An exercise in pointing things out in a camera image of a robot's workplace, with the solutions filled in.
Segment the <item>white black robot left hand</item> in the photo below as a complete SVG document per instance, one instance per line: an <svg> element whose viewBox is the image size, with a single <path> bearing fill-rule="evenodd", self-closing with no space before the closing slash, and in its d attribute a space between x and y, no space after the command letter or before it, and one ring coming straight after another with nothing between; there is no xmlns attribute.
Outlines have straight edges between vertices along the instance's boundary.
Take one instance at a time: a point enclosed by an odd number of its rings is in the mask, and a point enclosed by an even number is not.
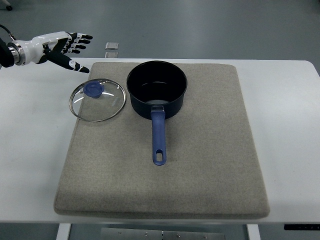
<svg viewBox="0 0 320 240"><path fill-rule="evenodd" d="M87 67L80 65L66 54L79 54L92 39L91 35L60 31L36 36L31 40L13 39L6 45L14 57L14 65L43 64L50 61L67 70L89 73Z"/></svg>

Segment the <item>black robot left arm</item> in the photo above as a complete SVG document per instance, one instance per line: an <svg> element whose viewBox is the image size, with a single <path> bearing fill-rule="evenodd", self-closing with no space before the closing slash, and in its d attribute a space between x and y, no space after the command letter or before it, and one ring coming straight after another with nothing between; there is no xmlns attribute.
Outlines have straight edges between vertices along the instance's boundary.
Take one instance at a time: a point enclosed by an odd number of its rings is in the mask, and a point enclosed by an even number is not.
<svg viewBox="0 0 320 240"><path fill-rule="evenodd" d="M15 59L12 52L9 50L6 43L0 39L0 65L4 68L9 68L14 64Z"/></svg>

